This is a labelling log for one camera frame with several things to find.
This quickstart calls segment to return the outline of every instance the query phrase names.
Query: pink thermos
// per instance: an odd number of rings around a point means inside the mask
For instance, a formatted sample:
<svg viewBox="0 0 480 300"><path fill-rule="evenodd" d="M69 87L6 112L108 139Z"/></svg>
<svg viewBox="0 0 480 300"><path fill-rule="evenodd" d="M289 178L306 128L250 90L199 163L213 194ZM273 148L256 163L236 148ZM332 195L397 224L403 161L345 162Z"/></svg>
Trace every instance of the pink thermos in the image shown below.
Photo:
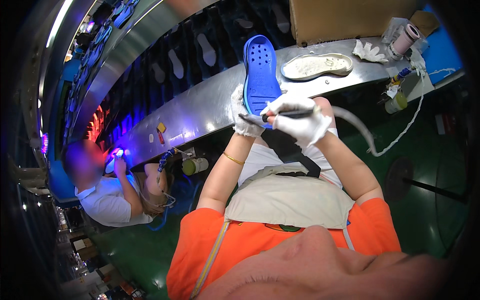
<svg viewBox="0 0 480 300"><path fill-rule="evenodd" d="M419 38L418 29L412 24L407 24L398 39L388 46L388 53L393 59L399 60Z"/></svg>

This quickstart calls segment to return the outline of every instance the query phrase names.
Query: white apron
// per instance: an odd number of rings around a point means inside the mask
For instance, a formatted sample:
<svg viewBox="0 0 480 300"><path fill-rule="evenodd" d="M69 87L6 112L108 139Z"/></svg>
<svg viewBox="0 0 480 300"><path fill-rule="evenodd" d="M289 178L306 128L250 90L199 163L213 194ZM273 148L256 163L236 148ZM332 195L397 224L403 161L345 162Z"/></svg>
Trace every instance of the white apron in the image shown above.
<svg viewBox="0 0 480 300"><path fill-rule="evenodd" d="M230 221L282 224L306 228L320 225L341 229L348 248L354 250L347 231L348 212L353 201L343 190L322 178L279 176L303 172L304 166L265 167L249 177L225 209L225 222L197 280L191 299L200 292L215 260Z"/></svg>

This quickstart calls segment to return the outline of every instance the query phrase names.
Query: green floor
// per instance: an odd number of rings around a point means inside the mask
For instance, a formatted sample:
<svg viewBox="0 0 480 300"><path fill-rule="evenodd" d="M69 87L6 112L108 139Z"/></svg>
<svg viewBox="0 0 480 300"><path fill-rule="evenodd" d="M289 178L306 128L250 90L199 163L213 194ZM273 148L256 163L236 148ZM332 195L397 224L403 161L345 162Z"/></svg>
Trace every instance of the green floor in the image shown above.
<svg viewBox="0 0 480 300"><path fill-rule="evenodd" d="M375 136L378 151L398 136L416 108L417 103L413 103L394 116L383 114L386 121L373 126L366 122ZM366 142L350 125L338 122L337 126L340 138L372 169L381 184L390 164L400 156L407 156L414 163L415 180L463 192L463 155L454 136L437 134L432 114L421 111L410 130L381 157L366 153ZM442 196L435 198L433 192L416 187L412 187L403 200L389 205L402 250L436 257L445 256L461 231L467 213L465 205ZM135 281L148 292L147 299L167 299L165 277L175 251L181 217L169 217L157 232L137 225L93 234L92 239L107 261L126 279Z"/></svg>

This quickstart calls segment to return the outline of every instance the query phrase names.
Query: person's hand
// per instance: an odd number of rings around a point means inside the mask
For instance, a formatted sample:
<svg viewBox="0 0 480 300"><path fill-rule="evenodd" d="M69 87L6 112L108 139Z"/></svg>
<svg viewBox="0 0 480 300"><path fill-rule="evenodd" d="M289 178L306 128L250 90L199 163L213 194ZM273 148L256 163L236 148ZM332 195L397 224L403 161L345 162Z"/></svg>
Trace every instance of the person's hand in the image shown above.
<svg viewBox="0 0 480 300"><path fill-rule="evenodd" d="M249 124L239 117L239 114L248 114L247 109L243 104L243 84L237 85L235 91L233 91L231 96L231 106L233 119L235 120L233 130L235 130L236 133L251 137L259 137L262 135L265 128L255 124Z"/></svg>
<svg viewBox="0 0 480 300"><path fill-rule="evenodd" d="M113 165L113 172L117 177L125 176L127 171L127 163L123 159L123 157L115 157L115 163Z"/></svg>
<svg viewBox="0 0 480 300"><path fill-rule="evenodd" d="M281 111L313 109L313 114L307 118L292 119L279 116ZM306 148L325 136L332 118L324 116L322 110L310 98L303 98L286 93L275 101L269 102L260 115L269 116L268 122L273 129L279 129L297 139L297 144Z"/></svg>

